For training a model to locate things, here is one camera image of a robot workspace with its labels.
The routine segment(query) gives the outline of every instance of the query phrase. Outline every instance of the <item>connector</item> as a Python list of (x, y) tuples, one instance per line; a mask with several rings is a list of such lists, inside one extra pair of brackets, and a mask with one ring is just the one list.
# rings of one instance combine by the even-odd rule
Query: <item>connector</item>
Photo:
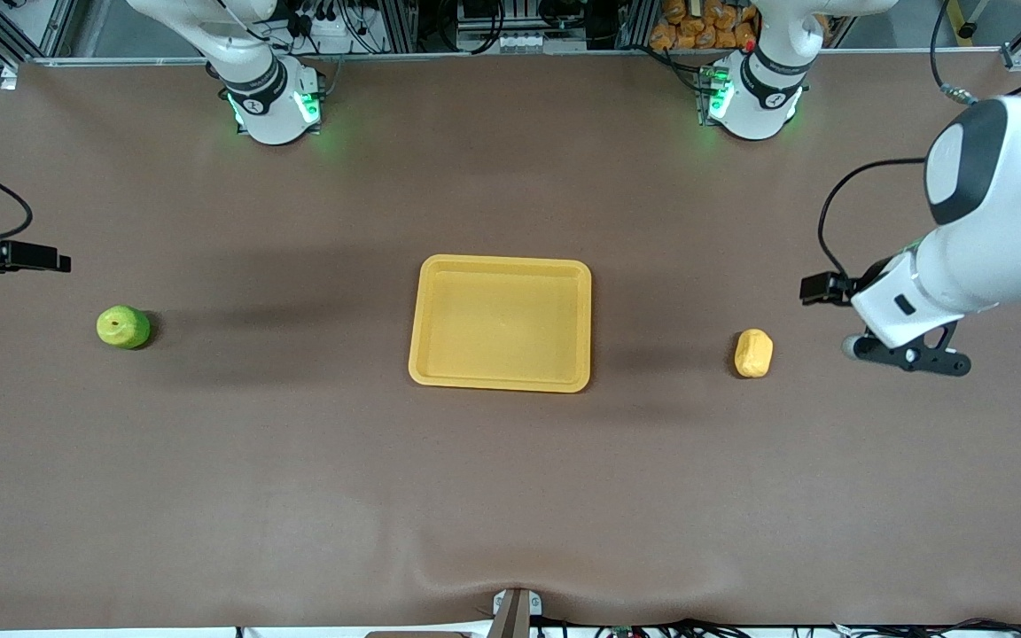
[(726, 81), (730, 78), (730, 71), (723, 67), (700, 67), (700, 76), (712, 78), (712, 80)]
[(957, 104), (970, 106), (979, 101), (979, 98), (972, 96), (967, 89), (960, 89), (959, 86), (952, 86), (951, 84), (946, 84), (946, 82), (940, 85), (939, 90), (940, 93), (943, 93), (950, 100), (957, 102)]

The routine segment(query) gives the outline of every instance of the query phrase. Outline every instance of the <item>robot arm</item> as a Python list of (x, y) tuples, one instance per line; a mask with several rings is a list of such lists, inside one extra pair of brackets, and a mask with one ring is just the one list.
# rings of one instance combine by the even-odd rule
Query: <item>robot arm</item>
[(887, 11), (896, 0), (756, 0), (763, 32), (750, 53), (735, 51), (716, 62), (732, 86), (712, 119), (745, 140), (773, 137), (794, 116), (803, 79), (822, 51), (815, 13), (863, 16)]
[(129, 0), (207, 57), (227, 86), (240, 130), (263, 144), (292, 142), (321, 120), (318, 72), (294, 57), (276, 56), (250, 26), (275, 11), (276, 0)]
[[(950, 347), (961, 318), (1021, 301), (1021, 97), (960, 113), (924, 159), (924, 193), (937, 229), (860, 280), (835, 272), (803, 280), (803, 303), (852, 304), (867, 325), (846, 339), (856, 359), (962, 376)], [(939, 343), (924, 335), (943, 330)]]

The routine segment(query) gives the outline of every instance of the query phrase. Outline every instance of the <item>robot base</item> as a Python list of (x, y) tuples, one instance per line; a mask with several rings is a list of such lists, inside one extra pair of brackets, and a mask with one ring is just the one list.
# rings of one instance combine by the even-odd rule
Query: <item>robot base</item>
[(962, 377), (971, 372), (971, 359), (949, 347), (955, 331), (956, 324), (944, 326), (943, 335), (935, 346), (925, 344), (923, 335), (901, 347), (887, 347), (869, 333), (850, 335), (842, 342), (842, 352), (854, 360), (883, 363), (885, 366), (903, 369), (906, 373)]
[(294, 57), (280, 61), (287, 69), (286, 89), (272, 101), (266, 113), (250, 113), (232, 100), (239, 133), (269, 145), (288, 144), (307, 132), (320, 131), (325, 101), (324, 81), (314, 68)]
[(794, 116), (803, 90), (798, 89), (790, 98), (782, 97), (782, 105), (778, 108), (763, 108), (759, 104), (759, 98), (748, 93), (742, 83), (743, 59), (742, 52), (735, 51), (715, 62), (717, 69), (727, 70), (727, 88), (722, 90), (718, 106), (712, 97), (701, 97), (709, 106), (706, 109), (707, 119), (718, 122), (728, 133), (742, 140), (773, 138)]

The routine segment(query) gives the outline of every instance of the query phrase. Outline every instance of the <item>green led light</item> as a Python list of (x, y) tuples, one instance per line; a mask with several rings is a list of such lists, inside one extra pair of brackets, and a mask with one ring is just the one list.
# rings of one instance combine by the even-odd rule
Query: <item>green led light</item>
[(710, 108), (709, 114), (712, 117), (725, 116), (727, 105), (730, 104), (730, 99), (734, 96), (735, 86), (729, 82), (712, 97), (712, 108)]
[(297, 102), (299, 106), (299, 111), (301, 111), (301, 117), (306, 120), (309, 125), (318, 121), (318, 99), (312, 96), (312, 94), (301, 94), (294, 92), (294, 101)]
[(239, 126), (245, 127), (246, 125), (243, 125), (243, 113), (239, 112), (239, 105), (235, 104), (235, 97), (232, 97), (231, 93), (227, 94), (227, 102), (231, 105), (231, 110), (235, 111), (235, 121), (239, 122)]

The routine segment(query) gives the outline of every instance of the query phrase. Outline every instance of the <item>yellow potato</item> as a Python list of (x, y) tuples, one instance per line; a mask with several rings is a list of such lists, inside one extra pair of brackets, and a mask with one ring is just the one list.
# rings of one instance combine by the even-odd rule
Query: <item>yellow potato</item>
[(741, 376), (757, 380), (770, 371), (770, 358), (775, 354), (775, 342), (767, 333), (749, 328), (738, 336), (735, 346), (735, 369)]

